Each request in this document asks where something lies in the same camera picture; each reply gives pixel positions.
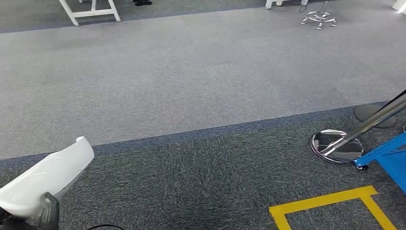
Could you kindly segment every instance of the stool caster wheel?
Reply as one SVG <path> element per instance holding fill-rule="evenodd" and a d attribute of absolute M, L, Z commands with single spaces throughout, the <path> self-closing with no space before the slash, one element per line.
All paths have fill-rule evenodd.
<path fill-rule="evenodd" d="M 363 165 L 363 166 L 355 166 L 358 170 L 360 170 L 360 171 L 365 171 L 365 170 L 368 170 L 368 165 Z"/>

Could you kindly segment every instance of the floor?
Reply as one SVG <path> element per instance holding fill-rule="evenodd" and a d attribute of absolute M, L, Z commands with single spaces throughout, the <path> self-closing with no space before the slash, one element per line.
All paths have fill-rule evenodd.
<path fill-rule="evenodd" d="M 95 159 L 61 199 L 61 230 L 277 230 L 268 208 L 363 186 L 398 230 L 405 194 L 377 164 L 367 171 L 318 158 L 313 133 L 348 131 L 353 108 L 95 146 Z M 360 141 L 367 151 L 402 132 L 406 113 Z M 44 154 L 0 161 L 0 186 Z M 293 230 L 382 230 L 360 199 L 286 214 Z"/>
<path fill-rule="evenodd" d="M 338 25 L 323 31 L 263 0 L 116 2 L 124 22 L 78 28 L 56 0 L 0 2 L 0 186 L 85 136 L 95 159 L 60 200 L 61 230 L 276 230 L 269 207 L 370 185 L 406 229 L 405 194 L 377 163 L 360 172 L 309 147 L 359 124 L 352 106 L 406 88 L 393 0 L 331 2 Z M 406 113 L 397 120 L 360 138 L 367 152 L 402 132 Z M 382 229 L 359 199 L 286 218 Z"/>
<path fill-rule="evenodd" d="M 406 71 L 391 5 L 332 2 L 323 31 L 275 7 L 0 34 L 0 159 L 390 100 Z"/>

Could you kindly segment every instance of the white desk leg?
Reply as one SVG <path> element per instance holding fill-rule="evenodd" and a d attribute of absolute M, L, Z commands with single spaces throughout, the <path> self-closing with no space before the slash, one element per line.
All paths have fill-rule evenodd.
<path fill-rule="evenodd" d="M 272 8 L 272 3 L 273 3 L 273 0 L 267 0 L 267 3 L 265 4 L 265 8 L 267 10 L 270 10 Z"/>
<path fill-rule="evenodd" d="M 95 11 L 96 10 L 96 0 L 91 0 L 91 11 Z"/>
<path fill-rule="evenodd" d="M 397 10 L 399 13 L 406 14 L 406 0 L 397 0 L 392 8 Z"/>
<path fill-rule="evenodd" d="M 72 21 L 72 23 L 75 26 L 79 26 L 79 23 L 78 23 L 78 21 L 76 21 L 75 17 L 73 17 L 72 10 L 70 9 L 69 5 L 66 3 L 66 0 L 59 0 L 59 2 L 61 3 L 62 7 L 64 8 L 66 13 L 68 14 L 68 16 L 69 16 L 70 20 Z"/>
<path fill-rule="evenodd" d="M 115 21 L 118 22 L 118 23 L 121 22 L 120 16 L 118 16 L 117 9 L 115 8 L 113 0 L 108 0 L 108 1 L 109 1 L 109 4 L 110 4 L 110 7 L 113 10 Z"/>

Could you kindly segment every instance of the stanchion base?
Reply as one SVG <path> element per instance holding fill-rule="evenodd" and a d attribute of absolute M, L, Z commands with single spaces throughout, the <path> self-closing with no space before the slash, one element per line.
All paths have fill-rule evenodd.
<path fill-rule="evenodd" d="M 375 104 L 363 104 L 355 107 L 354 115 L 358 120 L 364 122 L 366 119 L 370 118 L 374 113 L 380 110 L 382 107 Z M 377 128 L 389 128 L 396 123 L 396 118 L 393 116 L 386 121 L 377 124 Z"/>
<path fill-rule="evenodd" d="M 353 160 L 362 156 L 364 153 L 364 148 L 358 139 L 354 139 L 341 146 L 340 148 L 335 149 L 328 156 L 322 154 L 322 151 L 325 148 L 327 148 L 331 143 L 339 140 L 346 134 L 347 133 L 343 131 L 333 129 L 323 130 L 312 136 L 312 139 L 310 140 L 310 147 L 317 156 L 329 162 L 351 163 Z"/>

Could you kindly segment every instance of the yellow floor marking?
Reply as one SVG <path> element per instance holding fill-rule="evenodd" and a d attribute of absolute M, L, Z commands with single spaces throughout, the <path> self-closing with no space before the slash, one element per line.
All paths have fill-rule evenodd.
<path fill-rule="evenodd" d="M 396 230 L 388 217 L 386 217 L 374 200 L 372 200 L 371 196 L 375 194 L 378 193 L 370 185 L 338 193 L 313 197 L 306 200 L 294 201 L 283 205 L 272 206 L 269 207 L 269 212 L 275 219 L 275 223 L 280 230 L 291 230 L 285 214 L 360 198 L 373 216 L 378 220 L 384 230 Z"/>
<path fill-rule="evenodd" d="M 386 217 L 386 215 L 382 212 L 382 210 L 375 203 L 375 201 L 372 200 L 372 197 L 370 197 L 370 196 L 362 196 L 361 200 L 364 202 L 364 204 L 370 210 L 370 212 L 375 217 L 375 219 L 381 224 L 383 229 L 385 229 L 385 230 L 396 230 L 396 228 L 391 223 L 391 221 L 388 219 L 388 217 Z"/>

